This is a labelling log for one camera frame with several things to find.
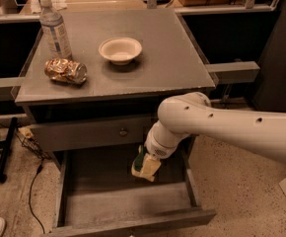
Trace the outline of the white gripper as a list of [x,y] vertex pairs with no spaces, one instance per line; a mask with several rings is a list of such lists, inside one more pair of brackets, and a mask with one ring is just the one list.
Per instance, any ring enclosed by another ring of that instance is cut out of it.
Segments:
[[168,130],[159,121],[154,123],[144,143],[150,155],[144,156],[139,177],[153,182],[161,167],[159,159],[169,158],[177,150],[179,143],[187,137],[188,133],[176,133]]

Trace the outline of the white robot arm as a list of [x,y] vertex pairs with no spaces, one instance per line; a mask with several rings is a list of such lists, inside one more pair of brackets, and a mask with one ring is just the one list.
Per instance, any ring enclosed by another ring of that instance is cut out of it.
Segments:
[[131,172],[150,182],[179,143],[204,134],[286,165],[286,114],[215,109],[200,92],[169,97],[139,147]]

